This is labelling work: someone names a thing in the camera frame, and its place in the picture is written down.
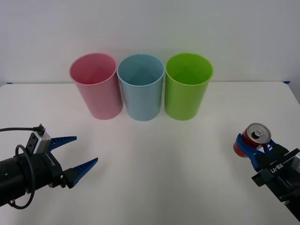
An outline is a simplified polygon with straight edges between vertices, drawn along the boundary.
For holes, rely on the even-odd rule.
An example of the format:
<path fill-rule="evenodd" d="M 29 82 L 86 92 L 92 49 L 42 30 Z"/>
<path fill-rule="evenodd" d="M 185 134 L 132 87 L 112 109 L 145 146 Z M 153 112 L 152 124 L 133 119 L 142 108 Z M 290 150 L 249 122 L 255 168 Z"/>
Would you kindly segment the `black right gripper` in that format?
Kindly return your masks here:
<path fill-rule="evenodd" d="M 252 177 L 257 186 L 266 185 L 276 198 L 285 202 L 300 197 L 300 173 L 292 168 L 298 148 L 289 151 L 272 139 L 260 144 L 246 134 L 238 134 L 235 153 L 248 157 L 258 174 Z"/>

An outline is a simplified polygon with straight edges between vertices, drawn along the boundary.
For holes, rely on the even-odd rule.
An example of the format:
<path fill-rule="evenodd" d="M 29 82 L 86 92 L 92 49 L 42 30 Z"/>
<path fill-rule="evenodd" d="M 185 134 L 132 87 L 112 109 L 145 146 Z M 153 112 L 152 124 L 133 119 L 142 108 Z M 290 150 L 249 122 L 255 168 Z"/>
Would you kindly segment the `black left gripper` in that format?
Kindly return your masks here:
<path fill-rule="evenodd" d="M 77 140 L 76 136 L 52 138 L 48 148 L 49 151 L 31 155 L 30 162 L 35 175 L 35 190 L 47 185 L 51 188 L 58 186 L 65 188 L 67 186 L 71 189 L 98 162 L 98 158 L 95 158 L 63 171 L 51 151 L 75 140 Z"/>

